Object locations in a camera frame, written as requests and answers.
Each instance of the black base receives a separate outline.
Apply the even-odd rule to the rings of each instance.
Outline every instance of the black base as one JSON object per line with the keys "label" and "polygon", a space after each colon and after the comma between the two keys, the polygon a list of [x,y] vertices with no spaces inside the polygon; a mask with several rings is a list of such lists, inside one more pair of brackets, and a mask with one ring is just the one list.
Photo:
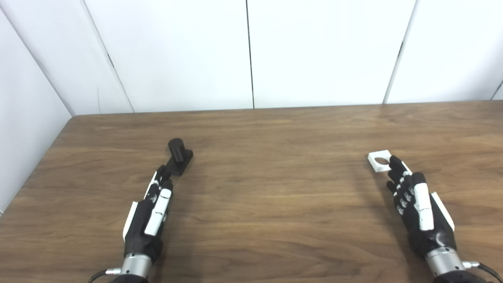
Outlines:
{"label": "black base", "polygon": [[194,153],[192,150],[185,150],[184,160],[182,162],[176,162],[174,158],[171,157],[166,164],[166,170],[171,172],[171,175],[180,177],[184,173],[193,156]]}

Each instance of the robotic hand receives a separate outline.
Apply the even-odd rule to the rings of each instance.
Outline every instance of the robotic hand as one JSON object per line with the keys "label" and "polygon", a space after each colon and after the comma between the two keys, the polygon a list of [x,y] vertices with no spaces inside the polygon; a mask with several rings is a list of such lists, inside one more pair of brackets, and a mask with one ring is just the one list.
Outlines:
{"label": "robotic hand", "polygon": [[157,169],[143,200],[133,202],[129,210],[122,233],[122,267],[102,270],[88,283],[103,275],[118,275],[111,283],[148,283],[150,268],[162,251],[162,231],[173,195],[171,175],[181,176],[193,156],[179,138],[172,139],[168,146],[173,157]]}
{"label": "robotic hand", "polygon": [[[389,161],[389,168],[378,165],[375,158]],[[369,154],[376,172],[387,171],[391,181],[387,187],[408,231],[412,250],[426,259],[435,279],[433,283],[486,283],[467,269],[478,267],[503,283],[489,267],[474,261],[461,261],[454,239],[454,222],[436,192],[429,193],[421,172],[413,173],[405,163],[388,151]]]}

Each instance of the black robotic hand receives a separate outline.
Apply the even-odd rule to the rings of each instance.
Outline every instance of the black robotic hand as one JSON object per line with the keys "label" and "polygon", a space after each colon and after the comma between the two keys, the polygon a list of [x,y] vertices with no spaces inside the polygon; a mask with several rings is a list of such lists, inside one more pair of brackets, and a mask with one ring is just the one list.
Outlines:
{"label": "black robotic hand", "polygon": [[430,193],[421,172],[413,173],[398,157],[388,154],[387,187],[408,231],[412,250],[426,259],[435,279],[434,283],[486,283],[482,278],[466,271],[481,268],[501,281],[499,275],[487,266],[473,261],[461,261],[454,239],[454,222],[437,193]]}
{"label": "black robotic hand", "polygon": [[454,223],[436,193],[430,194],[425,176],[412,173],[407,166],[391,156],[386,184],[408,231],[411,248],[421,257],[439,248],[456,250]]}

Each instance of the black object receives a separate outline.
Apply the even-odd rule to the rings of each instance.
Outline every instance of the black object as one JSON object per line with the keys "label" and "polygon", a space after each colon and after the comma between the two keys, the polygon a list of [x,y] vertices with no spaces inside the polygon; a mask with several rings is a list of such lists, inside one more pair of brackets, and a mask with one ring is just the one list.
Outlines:
{"label": "black object", "polygon": [[110,283],[148,283],[148,280],[132,274],[123,274],[117,276],[117,278]]}
{"label": "black object", "polygon": [[487,281],[466,270],[457,270],[435,277],[433,283],[487,283]]}
{"label": "black object", "polygon": [[187,165],[189,164],[194,153],[192,150],[185,149],[184,142],[181,138],[174,138],[167,144],[170,149],[171,158],[166,164],[166,169],[173,176],[181,176]]}

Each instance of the white finger segment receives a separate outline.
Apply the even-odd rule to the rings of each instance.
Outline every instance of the white finger segment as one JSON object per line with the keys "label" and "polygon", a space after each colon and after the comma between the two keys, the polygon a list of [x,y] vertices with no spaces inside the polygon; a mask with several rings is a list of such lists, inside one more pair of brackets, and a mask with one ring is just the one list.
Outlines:
{"label": "white finger segment", "polygon": [[435,226],[428,185],[426,185],[426,183],[420,183],[414,186],[414,195],[414,207],[419,213],[419,228],[421,231],[433,230]]}
{"label": "white finger segment", "polygon": [[160,224],[164,219],[164,214],[166,213],[167,205],[170,202],[171,191],[168,189],[162,189],[159,194],[159,198],[155,203],[154,209],[152,209],[152,215],[150,215],[150,220],[148,221],[147,227],[145,227],[145,234],[155,236],[159,230]]}

